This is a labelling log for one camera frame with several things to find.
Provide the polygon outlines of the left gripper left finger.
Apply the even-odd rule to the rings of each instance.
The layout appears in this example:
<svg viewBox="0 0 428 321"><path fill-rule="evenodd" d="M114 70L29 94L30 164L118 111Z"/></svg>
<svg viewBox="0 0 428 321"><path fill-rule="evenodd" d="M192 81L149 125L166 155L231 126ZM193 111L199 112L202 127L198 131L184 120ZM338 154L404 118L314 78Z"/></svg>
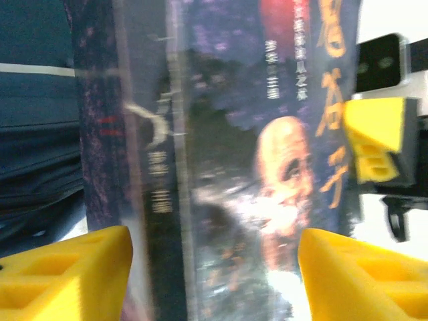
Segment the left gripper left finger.
<svg viewBox="0 0 428 321"><path fill-rule="evenodd" d="M1 258L1 320L119 320L133 249L119 225Z"/></svg>

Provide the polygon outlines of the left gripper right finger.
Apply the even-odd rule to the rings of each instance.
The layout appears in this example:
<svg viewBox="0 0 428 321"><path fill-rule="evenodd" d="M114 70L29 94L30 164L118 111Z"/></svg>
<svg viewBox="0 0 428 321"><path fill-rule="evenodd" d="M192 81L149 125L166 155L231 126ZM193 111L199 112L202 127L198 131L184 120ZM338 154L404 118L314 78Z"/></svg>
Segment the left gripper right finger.
<svg viewBox="0 0 428 321"><path fill-rule="evenodd" d="M427 262L329 231L302 232L313 320L426 320Z"/></svg>

